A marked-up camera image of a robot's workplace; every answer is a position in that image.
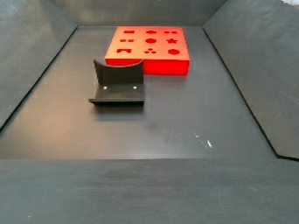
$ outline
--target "circular hole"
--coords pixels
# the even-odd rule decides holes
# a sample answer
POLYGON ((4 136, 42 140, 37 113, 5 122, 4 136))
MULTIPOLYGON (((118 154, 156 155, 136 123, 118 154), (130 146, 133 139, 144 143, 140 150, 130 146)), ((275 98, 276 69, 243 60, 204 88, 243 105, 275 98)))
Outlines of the circular hole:
POLYGON ((176 50, 176 49, 170 49, 170 50, 168 50, 168 53, 172 54, 172 55, 176 55, 176 54, 180 53, 180 51, 176 50))
POLYGON ((156 39, 148 38, 144 42, 148 44, 153 44, 156 42, 156 39))
POLYGON ((148 33, 148 34, 154 34, 156 31, 146 31, 145 33, 148 33))

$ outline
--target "black plastic part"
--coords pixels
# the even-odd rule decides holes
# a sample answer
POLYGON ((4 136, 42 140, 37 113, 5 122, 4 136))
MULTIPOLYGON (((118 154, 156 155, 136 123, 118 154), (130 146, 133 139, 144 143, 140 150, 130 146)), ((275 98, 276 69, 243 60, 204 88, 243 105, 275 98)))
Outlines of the black plastic part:
POLYGON ((93 104, 144 103, 144 62, 130 66, 106 66, 96 60, 97 93, 93 104))

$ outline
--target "shape sorter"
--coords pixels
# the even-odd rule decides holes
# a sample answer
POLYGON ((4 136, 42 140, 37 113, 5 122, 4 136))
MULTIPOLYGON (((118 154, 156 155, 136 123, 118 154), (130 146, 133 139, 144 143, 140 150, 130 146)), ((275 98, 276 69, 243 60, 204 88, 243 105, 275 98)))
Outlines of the shape sorter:
POLYGON ((190 58, 182 28, 117 27, 106 50, 106 64, 126 66, 140 60, 144 60, 145 74, 186 75, 190 58))

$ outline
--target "red box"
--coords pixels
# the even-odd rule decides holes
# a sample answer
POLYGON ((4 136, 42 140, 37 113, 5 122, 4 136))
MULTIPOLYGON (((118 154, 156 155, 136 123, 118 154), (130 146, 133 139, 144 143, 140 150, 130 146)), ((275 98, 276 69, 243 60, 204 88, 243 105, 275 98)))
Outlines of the red box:
POLYGON ((140 60, 144 60, 145 74, 186 75, 190 58, 182 28, 117 27, 106 50, 106 64, 125 66, 140 60))

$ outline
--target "scratch mark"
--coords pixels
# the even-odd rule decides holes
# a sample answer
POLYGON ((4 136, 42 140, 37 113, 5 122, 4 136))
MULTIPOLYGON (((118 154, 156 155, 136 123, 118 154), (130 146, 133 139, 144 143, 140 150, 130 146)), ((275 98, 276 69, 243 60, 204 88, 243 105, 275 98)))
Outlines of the scratch mark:
POLYGON ((210 141, 208 140, 208 145, 209 145, 209 147, 212 148, 212 146, 210 146, 210 141))

